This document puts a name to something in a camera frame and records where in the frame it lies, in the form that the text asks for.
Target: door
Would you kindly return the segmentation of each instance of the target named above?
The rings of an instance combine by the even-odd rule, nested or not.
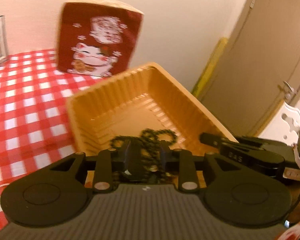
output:
[[[284,81],[300,93],[300,0],[248,0],[245,12],[201,95],[235,135],[255,135],[284,98]]]

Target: door handle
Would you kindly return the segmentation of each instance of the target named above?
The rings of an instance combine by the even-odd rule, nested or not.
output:
[[[285,84],[286,87],[288,87],[289,91],[285,93],[284,97],[288,100],[291,99],[292,95],[296,94],[295,90],[293,87],[291,87],[288,82],[284,81],[283,82]]]

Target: black device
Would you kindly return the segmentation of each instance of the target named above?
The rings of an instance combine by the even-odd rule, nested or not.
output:
[[[255,137],[236,137],[229,141],[209,133],[200,135],[200,142],[218,148],[221,155],[282,182],[300,181],[293,147],[283,142]]]
[[[161,171],[143,166],[134,140],[98,156],[74,153],[18,179],[0,198],[9,221],[0,240],[273,240],[286,230],[295,204],[279,180],[222,154],[172,150],[166,141],[160,164],[178,173],[177,188],[161,183]],[[92,188],[84,187],[88,171],[94,171]]]

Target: black circular pad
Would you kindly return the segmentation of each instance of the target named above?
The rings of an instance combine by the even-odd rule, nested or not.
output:
[[[60,189],[47,183],[35,184],[24,191],[23,197],[31,204],[46,205],[60,197]]]
[[[205,190],[204,202],[217,217],[240,227],[266,227],[289,211],[291,196],[281,182],[257,172],[228,171]]]
[[[0,204],[8,220],[45,227],[75,217],[87,200],[80,182],[64,172],[55,172],[54,176],[30,175],[16,180],[2,192]]]

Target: gray ribbed base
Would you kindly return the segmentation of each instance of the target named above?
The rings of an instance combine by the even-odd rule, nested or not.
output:
[[[273,240],[283,225],[236,228],[213,217],[196,195],[173,185],[120,185],[93,197],[79,216],[50,228],[14,223],[0,231],[0,240]]]

